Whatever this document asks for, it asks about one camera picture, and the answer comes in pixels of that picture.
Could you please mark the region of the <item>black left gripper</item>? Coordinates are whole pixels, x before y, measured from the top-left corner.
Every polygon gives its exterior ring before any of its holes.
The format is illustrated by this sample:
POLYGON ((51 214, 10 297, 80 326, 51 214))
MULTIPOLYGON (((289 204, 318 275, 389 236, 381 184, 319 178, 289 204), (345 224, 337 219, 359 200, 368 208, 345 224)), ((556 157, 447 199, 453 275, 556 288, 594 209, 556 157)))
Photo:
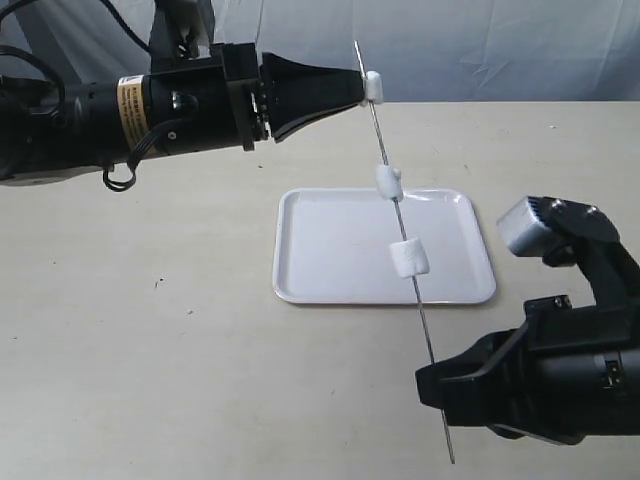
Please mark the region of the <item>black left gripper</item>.
MULTIPOLYGON (((281 143, 299 130, 364 100, 359 71, 306 65, 262 54, 271 136, 281 143)), ((154 127, 171 125, 153 153, 191 153, 240 146, 252 151, 269 138, 266 96, 253 43, 213 46, 208 58, 118 80, 120 123, 130 149, 154 127)))

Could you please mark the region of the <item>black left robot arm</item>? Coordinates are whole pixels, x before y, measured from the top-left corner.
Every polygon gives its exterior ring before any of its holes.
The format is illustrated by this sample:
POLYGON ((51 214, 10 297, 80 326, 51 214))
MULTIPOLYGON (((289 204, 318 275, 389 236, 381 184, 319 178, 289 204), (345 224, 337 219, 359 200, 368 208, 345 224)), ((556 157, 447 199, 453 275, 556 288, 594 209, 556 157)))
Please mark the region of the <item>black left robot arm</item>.
POLYGON ((1 181, 7 186, 64 181, 98 172, 123 192, 118 165, 167 156, 282 142, 300 129, 365 101, 357 70, 304 65, 251 43, 218 44, 209 58, 146 75, 66 85, 1 80, 1 181))

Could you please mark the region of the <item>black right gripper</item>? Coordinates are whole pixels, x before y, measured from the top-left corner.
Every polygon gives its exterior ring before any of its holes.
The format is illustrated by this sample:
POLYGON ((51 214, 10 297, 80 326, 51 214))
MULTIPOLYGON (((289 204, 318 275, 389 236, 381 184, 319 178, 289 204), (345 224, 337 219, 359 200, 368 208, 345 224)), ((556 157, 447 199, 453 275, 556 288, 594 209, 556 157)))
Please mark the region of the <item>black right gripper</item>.
POLYGON ((487 427, 508 440, 574 446, 637 436, 639 302, 574 308, 561 295, 529 300, 524 313, 525 327, 417 370, 420 402, 453 427, 487 427))

